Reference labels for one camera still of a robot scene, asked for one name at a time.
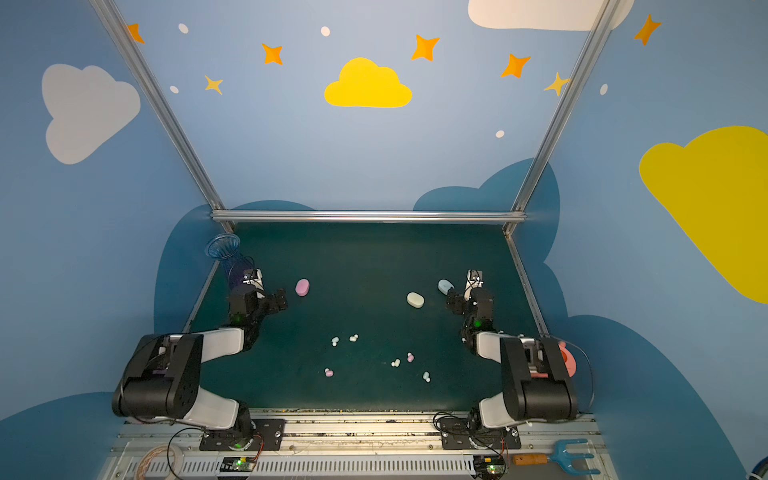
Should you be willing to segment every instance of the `light blue oval object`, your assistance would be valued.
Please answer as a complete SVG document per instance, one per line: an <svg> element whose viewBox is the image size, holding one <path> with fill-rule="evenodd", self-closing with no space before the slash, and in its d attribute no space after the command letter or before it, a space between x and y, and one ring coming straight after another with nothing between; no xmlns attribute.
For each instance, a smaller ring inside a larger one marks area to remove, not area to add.
<svg viewBox="0 0 768 480"><path fill-rule="evenodd" d="M437 282L437 288L443 295L448 295L448 290L453 288L453 283L450 283L448 280L440 280Z"/></svg>

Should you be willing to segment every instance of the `white cloud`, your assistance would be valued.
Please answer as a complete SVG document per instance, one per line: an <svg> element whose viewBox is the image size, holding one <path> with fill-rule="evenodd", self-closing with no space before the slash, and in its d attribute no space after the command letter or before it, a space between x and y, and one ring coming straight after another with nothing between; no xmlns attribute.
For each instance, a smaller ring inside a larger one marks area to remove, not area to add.
<svg viewBox="0 0 768 480"><path fill-rule="evenodd" d="M63 164L76 164L139 113L133 85L115 81L91 65L51 65L43 74L43 101L53 121L45 132L48 149Z"/></svg>
<svg viewBox="0 0 768 480"><path fill-rule="evenodd" d="M611 28L629 14L634 0L621 0ZM486 28L591 30L603 0L469 0L469 18Z"/></svg>

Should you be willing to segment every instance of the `black mounting plate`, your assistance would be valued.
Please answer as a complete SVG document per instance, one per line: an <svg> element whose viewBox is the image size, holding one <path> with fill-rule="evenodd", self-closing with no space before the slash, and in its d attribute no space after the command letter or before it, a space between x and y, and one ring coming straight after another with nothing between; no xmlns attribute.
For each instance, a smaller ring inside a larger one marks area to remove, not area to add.
<svg viewBox="0 0 768 480"><path fill-rule="evenodd" d="M447 432L461 432L466 430L467 419L454 419L446 417L437 421L437 425L441 430ZM504 439L507 449L518 450L522 447L520 443L520 434L516 427L512 427L507 432L505 429L501 431L494 431L485 435L474 435L472 439L469 435L453 435L450 433L440 433L440 439L442 440L443 450L469 450L469 449L485 449L486 447L481 445L478 440L485 445L491 447L494 450L502 450L502 438Z"/></svg>
<svg viewBox="0 0 768 480"><path fill-rule="evenodd" d="M261 439L256 435L261 435L264 439L264 451L280 450L280 444L283 443L283 430L286 421L283 419L253 419L253 441L245 449L232 449L232 438L226 434L226 430L221 432L212 431L204 436L200 441L201 452L252 452L261 449Z"/></svg>

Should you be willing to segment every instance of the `dark green table surface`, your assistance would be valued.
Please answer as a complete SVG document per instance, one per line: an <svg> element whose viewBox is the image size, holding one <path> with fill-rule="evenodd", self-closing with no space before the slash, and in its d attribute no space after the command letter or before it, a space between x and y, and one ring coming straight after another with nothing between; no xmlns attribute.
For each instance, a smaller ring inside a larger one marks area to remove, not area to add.
<svg viewBox="0 0 768 480"><path fill-rule="evenodd" d="M497 328L536 333L500 227L242 223L236 233L265 288L286 289L289 308L266 318L250 351L204 363L200 384L251 407L464 410L499 393L499 365L462 345L462 318L437 289L443 278L464 288L469 269L482 270L495 295ZM302 278L310 281L305 297L294 290ZM408 292L424 296L423 308L406 302ZM217 272L192 331L217 328L226 317L227 286ZM354 334L359 340L351 343ZM335 375L327 378L325 368Z"/></svg>

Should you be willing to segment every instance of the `orange star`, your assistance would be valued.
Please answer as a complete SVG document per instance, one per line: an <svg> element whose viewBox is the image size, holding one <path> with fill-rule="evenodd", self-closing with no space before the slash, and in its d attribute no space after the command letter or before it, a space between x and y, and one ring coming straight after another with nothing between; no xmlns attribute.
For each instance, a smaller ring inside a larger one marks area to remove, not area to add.
<svg viewBox="0 0 768 480"><path fill-rule="evenodd" d="M648 15L648 20L645 21L645 25L643 25L643 28L634 37L636 40L642 40L643 45L648 45L650 34L654 33L654 31L660 26L661 22L654 22L650 15Z"/></svg>
<svg viewBox="0 0 768 480"><path fill-rule="evenodd" d="M429 61L432 61L432 49L435 48L435 45L437 45L439 38L433 38L432 40L425 40L424 38L416 36L416 51L413 52L413 56L411 57L411 60L416 60L417 58L426 58Z"/></svg>
<svg viewBox="0 0 768 480"><path fill-rule="evenodd" d="M265 44L261 44L262 47L264 47L264 51L266 52L266 58L264 58L264 64L268 63L276 63L278 65L282 65L283 61L280 60L280 50L283 50L283 47L267 47Z"/></svg>
<svg viewBox="0 0 768 480"><path fill-rule="evenodd" d="M131 33L131 37L139 43L144 43L144 39L139 35L139 24L127 25L128 31Z"/></svg>
<svg viewBox="0 0 768 480"><path fill-rule="evenodd" d="M523 67L525 66L525 62L530 60L531 57L528 58L517 58L514 55L509 55L509 65L507 65L507 69L504 70L504 73L502 73L502 78L506 77L507 75L514 75L517 78L520 78L520 75L523 74Z"/></svg>

